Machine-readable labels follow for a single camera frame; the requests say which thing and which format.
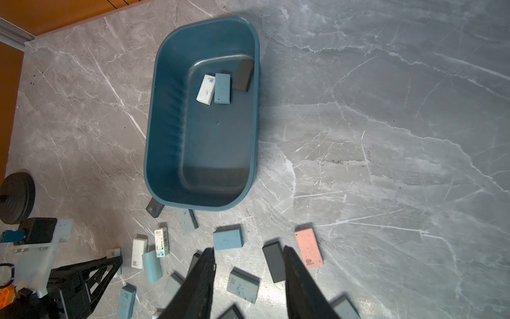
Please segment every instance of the cable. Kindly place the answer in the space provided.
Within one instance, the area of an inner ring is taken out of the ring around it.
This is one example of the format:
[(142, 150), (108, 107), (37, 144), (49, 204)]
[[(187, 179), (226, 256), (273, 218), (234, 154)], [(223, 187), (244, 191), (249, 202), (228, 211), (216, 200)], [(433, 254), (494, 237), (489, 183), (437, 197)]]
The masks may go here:
[(14, 265), (11, 263), (0, 263), (0, 267), (2, 267), (2, 266), (7, 266), (7, 267), (11, 268), (11, 280), (9, 280), (9, 282), (6, 283), (5, 285), (0, 286), (0, 289), (9, 287), (12, 284), (12, 282), (14, 281)]

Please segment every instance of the orange part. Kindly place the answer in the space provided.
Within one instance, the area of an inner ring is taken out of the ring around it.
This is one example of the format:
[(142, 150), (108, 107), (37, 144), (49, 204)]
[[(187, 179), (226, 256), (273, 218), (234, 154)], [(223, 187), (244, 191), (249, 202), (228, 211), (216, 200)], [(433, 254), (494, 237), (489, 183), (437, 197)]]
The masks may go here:
[(18, 98), (23, 51), (0, 42), (0, 184), (4, 181), (9, 145), (11, 144), (14, 111)]
[(14, 298), (14, 286), (9, 285), (4, 289), (0, 289), (0, 309), (12, 303)]
[(317, 241), (315, 240), (314, 230), (308, 228), (295, 232), (301, 258), (306, 268), (315, 268), (324, 265), (320, 255)]
[[(113, 0), (125, 6), (124, 0)], [(0, 0), (0, 17), (33, 35), (80, 22), (116, 7), (108, 0)]]

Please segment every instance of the marble floor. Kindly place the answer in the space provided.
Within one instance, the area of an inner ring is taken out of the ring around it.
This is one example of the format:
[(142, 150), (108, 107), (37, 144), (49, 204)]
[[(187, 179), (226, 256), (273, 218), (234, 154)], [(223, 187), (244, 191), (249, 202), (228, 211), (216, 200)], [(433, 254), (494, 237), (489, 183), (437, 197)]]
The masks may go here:
[[(8, 173), (29, 170), (32, 216), (73, 218), (55, 266), (120, 246), (123, 274), (90, 318), (164, 307), (173, 271), (242, 224), (245, 246), (216, 252), (212, 318), (286, 317), (262, 245), (297, 248), (312, 223), (328, 300), (364, 319), (510, 317), (510, 2), (505, 0), (154, 0), (28, 43)], [(261, 43), (257, 179), (223, 212), (196, 211), (184, 237), (166, 207), (146, 212), (144, 143), (157, 49), (176, 27), (240, 14)], [(136, 234), (167, 223), (164, 277), (128, 267)], [(6, 246), (3, 260), (9, 259)], [(250, 304), (226, 292), (233, 267), (261, 278)]]

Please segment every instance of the orange wooden panel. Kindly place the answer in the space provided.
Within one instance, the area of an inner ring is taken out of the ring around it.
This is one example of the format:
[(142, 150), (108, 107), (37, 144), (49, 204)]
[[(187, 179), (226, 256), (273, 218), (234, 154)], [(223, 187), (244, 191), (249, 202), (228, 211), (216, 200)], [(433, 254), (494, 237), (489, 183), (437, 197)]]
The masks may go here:
[(5, 177), (23, 51), (0, 42), (0, 183)]
[(125, 7), (129, 4), (126, 0), (107, 0), (107, 1), (109, 1), (117, 9)]
[(0, 17), (33, 35), (112, 10), (115, 7), (108, 0), (0, 0)]

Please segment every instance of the dark gray eraser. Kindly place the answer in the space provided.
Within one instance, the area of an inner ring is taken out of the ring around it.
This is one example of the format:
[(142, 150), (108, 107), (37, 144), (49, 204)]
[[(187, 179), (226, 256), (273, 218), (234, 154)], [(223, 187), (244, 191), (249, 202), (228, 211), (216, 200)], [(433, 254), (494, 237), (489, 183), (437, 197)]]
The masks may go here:
[(193, 255), (193, 258), (191, 258), (190, 268), (188, 269), (188, 274), (186, 275), (186, 277), (190, 275), (191, 270), (193, 269), (193, 267), (195, 267), (196, 263), (200, 259), (200, 256), (201, 254), (199, 253)]
[(153, 198), (150, 199), (149, 205), (145, 209), (153, 218), (157, 218), (161, 211), (165, 208), (165, 205), (161, 204)]
[(244, 319), (236, 305), (232, 306), (226, 313), (219, 319)]
[(280, 242), (270, 243), (262, 247), (264, 256), (266, 256), (267, 266), (273, 278), (273, 282), (280, 282), (285, 280), (285, 263), (282, 254)]
[(239, 61), (239, 66), (232, 82), (232, 89), (243, 92), (248, 91), (254, 66), (253, 60), (245, 59)]

